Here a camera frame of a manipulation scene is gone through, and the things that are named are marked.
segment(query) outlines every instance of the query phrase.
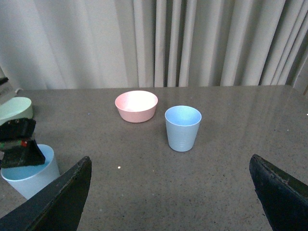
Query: bowl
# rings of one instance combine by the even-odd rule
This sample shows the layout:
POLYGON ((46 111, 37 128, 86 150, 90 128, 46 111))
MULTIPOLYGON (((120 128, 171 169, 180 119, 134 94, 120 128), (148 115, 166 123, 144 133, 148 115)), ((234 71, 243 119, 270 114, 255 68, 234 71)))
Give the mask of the bowl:
POLYGON ((33 117, 32 101, 26 97, 14 97, 0 105, 0 125, 12 119, 33 117))
POLYGON ((158 98, 151 92, 133 90, 119 95, 115 100, 121 117, 130 123, 142 123, 154 116, 158 98))

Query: white curtain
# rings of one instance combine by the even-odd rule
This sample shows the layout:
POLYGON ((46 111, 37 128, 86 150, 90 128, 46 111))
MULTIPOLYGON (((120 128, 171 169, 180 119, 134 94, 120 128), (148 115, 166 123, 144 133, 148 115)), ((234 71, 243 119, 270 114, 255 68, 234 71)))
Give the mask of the white curtain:
POLYGON ((308 0, 1 0, 15 88, 295 86, 308 0))

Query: black sponge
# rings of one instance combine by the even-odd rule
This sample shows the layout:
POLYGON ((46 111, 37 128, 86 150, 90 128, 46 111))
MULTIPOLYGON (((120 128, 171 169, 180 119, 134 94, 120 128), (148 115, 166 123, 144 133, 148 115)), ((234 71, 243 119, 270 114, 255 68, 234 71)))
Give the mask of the black sponge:
POLYGON ((4 150, 1 168, 36 166, 45 163, 45 156, 35 140, 22 142, 22 145, 4 150))

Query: gray countertop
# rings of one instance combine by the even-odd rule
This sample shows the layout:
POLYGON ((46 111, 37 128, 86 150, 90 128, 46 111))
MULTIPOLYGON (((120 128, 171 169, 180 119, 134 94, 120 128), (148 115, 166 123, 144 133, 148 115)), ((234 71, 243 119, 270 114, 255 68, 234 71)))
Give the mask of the gray countertop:
MULTIPOLYGON (((271 230, 249 173, 253 154, 308 184, 308 100, 290 86, 145 89, 159 102, 140 124, 114 104, 129 90, 19 93, 32 100, 37 143, 54 149, 60 173, 92 160, 78 230, 271 230), (174 105, 203 116, 185 153, 167 142, 164 113, 174 105)), ((3 179, 0 192, 1 217, 26 201, 3 179)))

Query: light blue cup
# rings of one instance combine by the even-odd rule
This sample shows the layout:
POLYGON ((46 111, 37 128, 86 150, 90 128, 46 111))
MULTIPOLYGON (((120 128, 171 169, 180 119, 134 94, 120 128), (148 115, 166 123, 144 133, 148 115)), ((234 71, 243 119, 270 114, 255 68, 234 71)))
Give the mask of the light blue cup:
POLYGON ((189 106, 174 106, 166 110, 166 128, 170 148, 186 152, 193 147, 201 121, 201 113, 189 106))

